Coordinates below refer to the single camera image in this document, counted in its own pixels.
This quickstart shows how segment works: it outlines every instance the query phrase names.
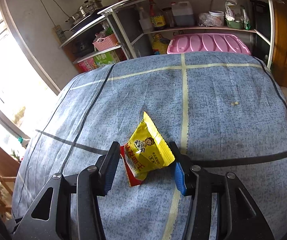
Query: blue gripper pad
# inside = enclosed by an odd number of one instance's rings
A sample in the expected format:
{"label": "blue gripper pad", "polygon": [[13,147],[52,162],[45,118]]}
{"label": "blue gripper pad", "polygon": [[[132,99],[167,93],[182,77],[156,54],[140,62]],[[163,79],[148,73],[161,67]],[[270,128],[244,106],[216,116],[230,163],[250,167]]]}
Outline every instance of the blue gripper pad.
{"label": "blue gripper pad", "polygon": [[185,196],[187,187],[184,182],[184,173],[180,163],[176,163],[176,167],[174,169],[174,181],[176,183],[177,189],[181,192],[182,195]]}
{"label": "blue gripper pad", "polygon": [[108,166],[108,170],[106,171],[105,184],[104,184],[104,193],[106,195],[113,186],[117,166],[120,160],[119,156],[120,156],[119,154],[113,154],[110,164]]}

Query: silver bolt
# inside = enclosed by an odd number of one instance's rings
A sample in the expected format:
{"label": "silver bolt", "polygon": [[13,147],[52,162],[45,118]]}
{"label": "silver bolt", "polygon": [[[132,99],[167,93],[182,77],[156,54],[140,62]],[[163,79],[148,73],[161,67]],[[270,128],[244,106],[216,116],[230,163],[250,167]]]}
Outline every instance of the silver bolt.
{"label": "silver bolt", "polygon": [[201,170],[201,167],[198,166],[198,165],[192,165],[192,166],[191,166],[191,169],[192,169],[193,171],[200,171],[200,170]]}
{"label": "silver bolt", "polygon": [[89,166],[89,167],[87,168],[87,171],[93,172],[93,171],[95,171],[96,169],[97,169],[97,166],[91,165],[91,166]]}
{"label": "silver bolt", "polygon": [[227,177],[229,179],[234,179],[236,177],[236,175],[233,172],[228,172]]}
{"label": "silver bolt", "polygon": [[53,176],[52,176],[53,179],[60,179],[61,178],[61,174],[60,173],[55,173]]}

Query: wall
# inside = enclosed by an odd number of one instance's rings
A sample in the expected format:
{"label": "wall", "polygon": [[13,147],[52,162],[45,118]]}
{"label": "wall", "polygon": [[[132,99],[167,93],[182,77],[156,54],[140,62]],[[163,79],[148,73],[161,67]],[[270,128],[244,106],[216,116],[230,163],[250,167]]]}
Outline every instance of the wall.
{"label": "wall", "polygon": [[[53,0],[42,0],[55,25],[69,29],[68,17]],[[75,13],[85,0],[55,0],[68,14]],[[118,0],[102,0],[107,6]],[[52,33],[54,27],[40,0],[5,0],[17,30],[31,54],[49,78],[62,89],[78,71],[66,57]]]}

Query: pink plastic lid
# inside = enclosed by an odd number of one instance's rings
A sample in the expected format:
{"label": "pink plastic lid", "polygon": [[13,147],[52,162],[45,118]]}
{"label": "pink plastic lid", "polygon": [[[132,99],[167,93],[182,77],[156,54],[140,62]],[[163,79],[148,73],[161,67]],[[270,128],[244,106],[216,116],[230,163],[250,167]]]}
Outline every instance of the pink plastic lid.
{"label": "pink plastic lid", "polygon": [[167,54],[193,51],[222,51],[251,55],[247,46],[237,36],[222,33],[174,36],[168,46]]}

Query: pink storage box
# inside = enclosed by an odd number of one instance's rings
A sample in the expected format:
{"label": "pink storage box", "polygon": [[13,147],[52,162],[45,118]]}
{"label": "pink storage box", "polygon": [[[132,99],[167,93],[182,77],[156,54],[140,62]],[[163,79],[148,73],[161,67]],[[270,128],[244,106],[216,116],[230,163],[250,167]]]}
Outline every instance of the pink storage box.
{"label": "pink storage box", "polygon": [[116,46],[116,43],[118,43],[118,40],[116,35],[113,33],[107,37],[99,38],[96,40],[96,42],[93,43],[93,45],[96,47],[96,49],[98,49],[98,51],[103,51],[105,49],[110,49]]}
{"label": "pink storage box", "polygon": [[251,55],[247,46],[232,34],[201,33],[174,36],[167,54],[193,51],[222,51]]}

